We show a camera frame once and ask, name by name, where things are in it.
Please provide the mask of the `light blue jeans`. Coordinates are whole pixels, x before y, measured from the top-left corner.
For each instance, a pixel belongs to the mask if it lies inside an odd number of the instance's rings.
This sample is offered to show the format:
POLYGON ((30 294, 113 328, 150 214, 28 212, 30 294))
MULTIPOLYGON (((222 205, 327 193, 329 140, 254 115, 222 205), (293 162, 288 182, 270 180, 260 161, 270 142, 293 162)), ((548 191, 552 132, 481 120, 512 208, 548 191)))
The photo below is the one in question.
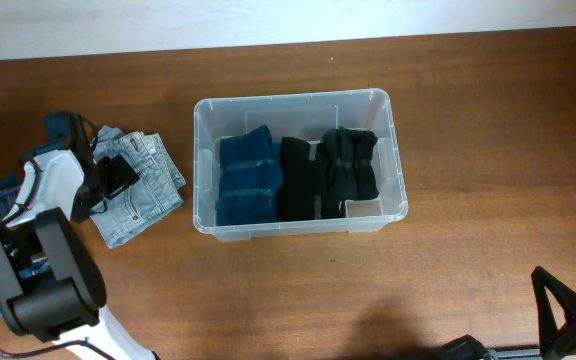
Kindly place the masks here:
POLYGON ((186 181, 168 154, 159 134, 124 133, 103 126, 93 152, 123 157, 139 175, 136 183, 92 208, 91 219, 109 248, 121 246, 183 204, 179 190, 186 181))

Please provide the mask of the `black garment taped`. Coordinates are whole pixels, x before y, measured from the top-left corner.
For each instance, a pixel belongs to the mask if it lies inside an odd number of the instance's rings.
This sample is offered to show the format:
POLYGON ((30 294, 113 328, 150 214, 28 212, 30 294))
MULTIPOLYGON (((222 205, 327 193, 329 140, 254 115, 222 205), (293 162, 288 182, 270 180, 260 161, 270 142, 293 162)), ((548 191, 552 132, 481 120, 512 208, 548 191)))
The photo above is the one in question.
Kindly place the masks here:
POLYGON ((283 184, 278 192, 284 222, 342 218, 343 200, 327 185, 329 161, 321 143, 283 137, 280 149, 283 184))

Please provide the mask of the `dark navy garment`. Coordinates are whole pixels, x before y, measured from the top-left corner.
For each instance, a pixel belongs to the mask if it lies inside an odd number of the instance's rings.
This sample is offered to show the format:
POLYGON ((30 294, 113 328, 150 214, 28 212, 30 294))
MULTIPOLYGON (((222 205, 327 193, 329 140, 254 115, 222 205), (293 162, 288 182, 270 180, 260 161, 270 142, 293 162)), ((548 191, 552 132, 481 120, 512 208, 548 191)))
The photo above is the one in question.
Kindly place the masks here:
POLYGON ((341 200, 373 200, 378 197, 372 167, 377 136, 369 130, 344 127, 328 130, 322 137, 327 157, 327 187, 341 200))

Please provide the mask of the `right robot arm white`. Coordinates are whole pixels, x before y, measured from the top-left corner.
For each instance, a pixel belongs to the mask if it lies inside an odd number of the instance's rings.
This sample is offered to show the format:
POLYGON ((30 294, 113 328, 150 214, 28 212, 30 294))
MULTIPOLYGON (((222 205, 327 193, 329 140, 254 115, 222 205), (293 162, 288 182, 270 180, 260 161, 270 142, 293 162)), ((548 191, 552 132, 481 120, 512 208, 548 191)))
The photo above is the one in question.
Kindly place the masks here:
POLYGON ((538 344, 487 348, 471 335, 440 348, 441 359, 563 360, 576 357, 576 292, 538 266, 531 274, 538 318, 538 344))

